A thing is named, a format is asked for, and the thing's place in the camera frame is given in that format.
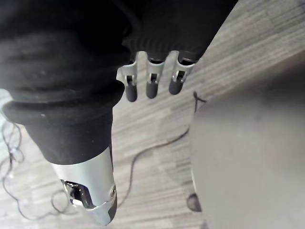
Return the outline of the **right robot hand, black cloth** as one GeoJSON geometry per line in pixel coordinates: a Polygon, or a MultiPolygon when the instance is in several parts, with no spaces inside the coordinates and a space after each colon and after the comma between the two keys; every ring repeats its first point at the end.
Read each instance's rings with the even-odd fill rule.
{"type": "Polygon", "coordinates": [[[51,163],[70,202],[98,224],[115,217],[112,112],[137,98],[137,53],[147,54],[154,98],[168,54],[177,51],[169,92],[178,94],[234,0],[3,0],[2,107],[51,163]]]}

